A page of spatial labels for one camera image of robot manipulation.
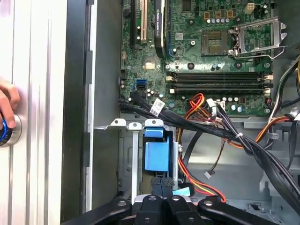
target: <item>black wire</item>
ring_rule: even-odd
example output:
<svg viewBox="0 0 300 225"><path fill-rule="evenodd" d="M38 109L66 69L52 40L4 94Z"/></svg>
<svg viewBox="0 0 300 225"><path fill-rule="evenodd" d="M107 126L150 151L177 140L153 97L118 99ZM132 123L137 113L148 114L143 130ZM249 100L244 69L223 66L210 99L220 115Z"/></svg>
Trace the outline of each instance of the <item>black wire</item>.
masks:
<svg viewBox="0 0 300 225"><path fill-rule="evenodd" d="M214 169L215 169L215 168L217 167L217 165L218 165L218 162L219 162L219 160L220 160L220 158L221 158L221 155L222 155L222 152L223 152L223 150L224 150L224 146L225 146L225 142L222 140L222 145L221 145L220 153L219 153L219 155L218 155L218 157L217 157L217 160L216 160L216 162L214 163L214 165L207 171L210 175L215 174Z"/></svg>
<svg viewBox="0 0 300 225"><path fill-rule="evenodd" d="M188 144L188 147L187 147L187 150L186 150L186 153L184 154L184 158L183 158L183 164L185 166L188 165L188 161L189 161L189 158L191 157L192 155L192 151L197 143L197 141L199 140L199 138L201 137L201 135L203 134L203 132L197 132L194 137L192 138L192 140L190 141L190 143Z"/></svg>

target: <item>ram slot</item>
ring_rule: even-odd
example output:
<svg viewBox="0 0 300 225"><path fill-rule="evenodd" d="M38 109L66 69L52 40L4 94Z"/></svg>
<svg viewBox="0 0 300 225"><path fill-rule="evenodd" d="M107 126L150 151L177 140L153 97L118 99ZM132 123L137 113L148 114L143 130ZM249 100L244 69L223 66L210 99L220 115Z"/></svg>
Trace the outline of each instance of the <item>ram slot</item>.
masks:
<svg viewBox="0 0 300 225"><path fill-rule="evenodd" d="M265 84L175 84L172 86L174 93L203 92L203 93L231 93L231 94L262 94L270 86Z"/></svg>
<svg viewBox="0 0 300 225"><path fill-rule="evenodd" d="M141 0L141 43L147 43L147 29L148 29L148 0Z"/></svg>
<svg viewBox="0 0 300 225"><path fill-rule="evenodd" d="M131 0L130 9L130 48L133 50L135 49L136 40L136 1L137 0Z"/></svg>

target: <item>barcode label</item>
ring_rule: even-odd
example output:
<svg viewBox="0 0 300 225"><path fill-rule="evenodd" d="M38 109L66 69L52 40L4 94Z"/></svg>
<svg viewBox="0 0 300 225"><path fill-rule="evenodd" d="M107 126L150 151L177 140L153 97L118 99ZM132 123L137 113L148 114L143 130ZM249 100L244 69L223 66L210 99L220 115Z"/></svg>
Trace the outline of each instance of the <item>barcode label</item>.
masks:
<svg viewBox="0 0 300 225"><path fill-rule="evenodd" d="M176 33L175 40L183 40L183 33Z"/></svg>
<svg viewBox="0 0 300 225"><path fill-rule="evenodd" d="M152 113L155 116L158 116L164 106L165 106L165 103L157 98L155 100L153 106L151 107L150 113Z"/></svg>

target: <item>hand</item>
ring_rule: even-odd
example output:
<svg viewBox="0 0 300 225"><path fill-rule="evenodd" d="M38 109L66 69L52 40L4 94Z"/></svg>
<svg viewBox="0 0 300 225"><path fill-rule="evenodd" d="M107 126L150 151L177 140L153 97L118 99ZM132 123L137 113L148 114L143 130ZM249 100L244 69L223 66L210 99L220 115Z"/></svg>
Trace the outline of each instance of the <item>hand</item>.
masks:
<svg viewBox="0 0 300 225"><path fill-rule="evenodd" d="M19 101L20 96L17 88L14 85L0 79L0 110L9 128L15 127L15 116L13 110L16 109ZM2 116L0 114L0 129L2 128Z"/></svg>

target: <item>sata port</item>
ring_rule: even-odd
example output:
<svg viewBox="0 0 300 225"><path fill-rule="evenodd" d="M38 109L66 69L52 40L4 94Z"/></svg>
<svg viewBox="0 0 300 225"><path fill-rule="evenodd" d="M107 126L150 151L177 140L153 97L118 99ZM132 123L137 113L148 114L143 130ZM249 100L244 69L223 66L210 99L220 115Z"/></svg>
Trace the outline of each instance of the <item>sata port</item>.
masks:
<svg viewBox="0 0 300 225"><path fill-rule="evenodd" d="M138 85L138 84L147 84L147 80L146 79L138 79L138 80L136 80L136 85Z"/></svg>
<svg viewBox="0 0 300 225"><path fill-rule="evenodd" d="M136 89L139 89L139 90L146 89L146 85L145 84L137 84Z"/></svg>

